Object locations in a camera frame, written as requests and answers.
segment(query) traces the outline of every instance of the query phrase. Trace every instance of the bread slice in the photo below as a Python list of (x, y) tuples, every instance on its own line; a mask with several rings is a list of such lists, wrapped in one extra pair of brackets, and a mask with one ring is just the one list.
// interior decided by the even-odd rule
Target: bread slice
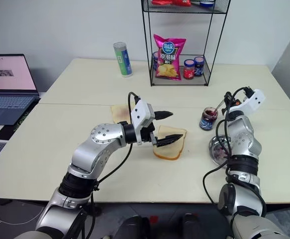
[(154, 146), (153, 151), (158, 158), (167, 160), (176, 160), (179, 158), (180, 153), (184, 147), (187, 131), (181, 128), (172, 128), (164, 125), (159, 126), (158, 139), (162, 139), (171, 134), (183, 134), (183, 136), (172, 144), (168, 144), (162, 147)]
[[(131, 110), (135, 107), (135, 103), (131, 103)], [(130, 123), (128, 105), (114, 105), (110, 107), (111, 115), (113, 116), (114, 123), (127, 121)]]

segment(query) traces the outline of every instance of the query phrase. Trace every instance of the white table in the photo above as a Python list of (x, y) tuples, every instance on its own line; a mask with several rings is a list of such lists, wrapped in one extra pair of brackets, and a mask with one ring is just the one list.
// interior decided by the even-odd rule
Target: white table
[[(215, 133), (198, 127), (203, 109), (154, 110), (174, 113), (155, 121), (156, 128), (163, 124), (188, 130), (180, 158), (159, 159), (150, 143), (135, 145), (124, 166), (95, 192), (97, 202), (209, 203), (202, 177), (215, 167), (208, 155), (208, 142)], [(258, 110), (250, 121), (263, 148), (259, 164), (263, 197), (267, 203), (290, 203), (290, 110)], [(109, 106), (38, 104), (0, 153), (0, 198), (49, 200), (75, 148), (103, 122), (112, 122)], [(118, 165), (127, 151), (128, 147), (116, 151), (102, 175)], [(224, 183), (223, 170), (208, 177), (206, 184), (215, 201)]]
[(208, 87), (151, 87), (147, 62), (131, 64), (133, 76), (124, 78), (116, 60), (74, 59), (40, 104), (109, 106), (126, 102), (128, 92), (133, 91), (154, 106), (205, 108), (217, 106), (227, 91), (251, 86), (267, 97), (262, 109), (290, 110), (289, 98), (266, 66), (215, 65)]

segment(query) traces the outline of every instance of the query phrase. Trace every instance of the floor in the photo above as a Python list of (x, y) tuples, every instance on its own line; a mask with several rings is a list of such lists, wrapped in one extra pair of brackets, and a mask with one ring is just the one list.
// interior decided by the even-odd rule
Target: floor
[[(95, 229), (90, 238), (100, 239), (106, 235), (115, 235), (121, 223), (134, 215), (148, 217), (152, 226), (154, 239), (178, 239), (179, 219), (185, 213), (193, 213), (201, 219), (209, 238), (224, 239), (229, 232), (226, 220), (212, 205), (205, 204), (98, 204), (101, 215), (96, 219)], [(37, 216), (43, 207), (30, 202), (13, 200), (0, 205), (0, 220), (10, 224), (27, 222)], [(290, 236), (290, 210), (281, 210), (267, 215)], [(0, 239), (12, 239), (19, 234), (32, 231), (38, 217), (23, 225), (0, 223)], [(86, 220), (86, 234), (92, 219)]]

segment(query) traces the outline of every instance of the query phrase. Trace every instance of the shelf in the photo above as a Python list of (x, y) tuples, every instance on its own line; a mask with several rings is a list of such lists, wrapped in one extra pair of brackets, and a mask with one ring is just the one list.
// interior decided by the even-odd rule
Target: shelf
[(183, 76), (184, 67), (180, 66), (179, 69), (181, 75), (181, 81), (170, 80), (167, 78), (156, 77), (156, 71), (151, 64), (150, 67), (150, 79), (151, 86), (207, 86), (210, 80), (210, 68), (206, 59), (204, 58), (203, 74), (201, 76), (195, 76), (192, 80), (187, 80)]
[(200, 14), (226, 14), (229, 0), (216, 0), (214, 9), (212, 7), (203, 7), (199, 5), (199, 0), (192, 0), (191, 6), (176, 5), (154, 5), (151, 0), (142, 0), (143, 10), (145, 12), (161, 13), (200, 13)]

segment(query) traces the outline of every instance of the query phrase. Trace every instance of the blue jar lid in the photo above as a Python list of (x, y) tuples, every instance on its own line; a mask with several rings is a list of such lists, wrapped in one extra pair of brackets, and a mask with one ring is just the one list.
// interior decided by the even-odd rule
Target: blue jar lid
[(194, 60), (192, 60), (192, 59), (187, 59), (187, 60), (185, 60), (184, 64), (185, 64), (185, 66), (187, 66), (187, 67), (192, 67), (192, 66), (194, 66)]
[(158, 51), (155, 51), (155, 52), (153, 53), (153, 58), (154, 58), (154, 59), (158, 59)]
[(205, 6), (205, 7), (211, 7), (214, 5), (214, 2), (212, 1), (201, 1), (200, 6)]
[(204, 62), (204, 58), (202, 56), (197, 56), (194, 58), (194, 62), (201, 64)]

